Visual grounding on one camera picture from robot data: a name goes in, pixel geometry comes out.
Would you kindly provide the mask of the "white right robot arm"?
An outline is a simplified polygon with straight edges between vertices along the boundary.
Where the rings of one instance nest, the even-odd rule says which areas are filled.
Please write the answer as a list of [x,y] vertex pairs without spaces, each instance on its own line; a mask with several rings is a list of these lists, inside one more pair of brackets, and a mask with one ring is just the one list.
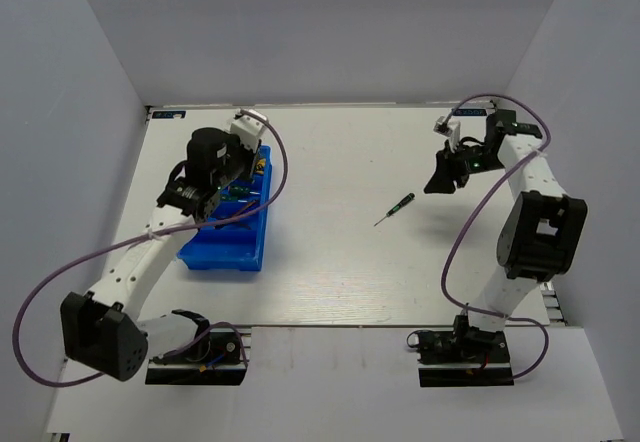
[[436,154],[425,193],[452,194],[473,175],[501,170],[514,199],[497,239],[497,267],[463,310],[468,326],[451,336],[453,352],[472,361],[538,284],[569,270],[588,208],[584,200],[568,195],[544,158],[546,129],[517,121],[513,110],[497,110],[486,118],[483,141],[468,146],[460,126],[450,117],[437,120],[434,130],[446,141]]

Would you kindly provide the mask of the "green stubby flathead screwdriver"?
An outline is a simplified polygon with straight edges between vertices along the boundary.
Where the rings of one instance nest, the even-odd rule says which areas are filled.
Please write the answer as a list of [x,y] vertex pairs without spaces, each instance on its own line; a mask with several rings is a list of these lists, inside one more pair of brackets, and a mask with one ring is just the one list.
[[258,197],[261,195],[259,191],[252,190],[250,187],[245,186],[231,186],[228,189],[228,194],[236,198]]

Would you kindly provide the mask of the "brown hex key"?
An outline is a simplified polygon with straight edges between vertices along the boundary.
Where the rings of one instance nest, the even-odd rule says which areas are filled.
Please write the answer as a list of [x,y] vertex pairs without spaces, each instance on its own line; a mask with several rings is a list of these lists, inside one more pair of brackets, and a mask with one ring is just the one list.
[[247,202],[244,206],[242,206],[238,211],[236,211],[233,216],[238,216],[241,215],[247,211],[249,211],[250,209],[254,208],[257,205],[257,201],[256,200],[251,200],[249,202]]

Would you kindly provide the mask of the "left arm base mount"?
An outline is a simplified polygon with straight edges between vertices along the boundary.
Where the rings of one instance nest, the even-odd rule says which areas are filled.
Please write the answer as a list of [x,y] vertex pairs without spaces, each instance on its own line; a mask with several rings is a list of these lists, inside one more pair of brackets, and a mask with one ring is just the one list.
[[185,353],[152,359],[147,365],[145,384],[240,386],[247,374],[250,348],[250,328],[215,328]]

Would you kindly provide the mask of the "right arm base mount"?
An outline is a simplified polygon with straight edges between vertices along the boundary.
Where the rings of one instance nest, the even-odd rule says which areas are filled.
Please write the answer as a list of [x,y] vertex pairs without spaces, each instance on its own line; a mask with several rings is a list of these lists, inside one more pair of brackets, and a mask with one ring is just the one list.
[[415,330],[407,348],[418,354],[421,388],[513,386],[511,357],[503,332],[489,344],[454,342],[453,330]]

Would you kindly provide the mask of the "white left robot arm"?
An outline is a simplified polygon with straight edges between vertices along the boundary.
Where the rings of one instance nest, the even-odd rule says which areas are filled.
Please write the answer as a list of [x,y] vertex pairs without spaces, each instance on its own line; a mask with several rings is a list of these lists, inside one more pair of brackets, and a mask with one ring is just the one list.
[[141,320],[151,290],[181,248],[209,220],[224,189],[248,180],[258,160],[265,127],[259,122],[227,130],[195,130],[186,158],[169,175],[140,242],[132,243],[108,273],[80,295],[71,292],[60,312],[65,354],[119,381],[131,379],[153,358],[182,353],[199,361],[211,349],[209,322],[176,309]]

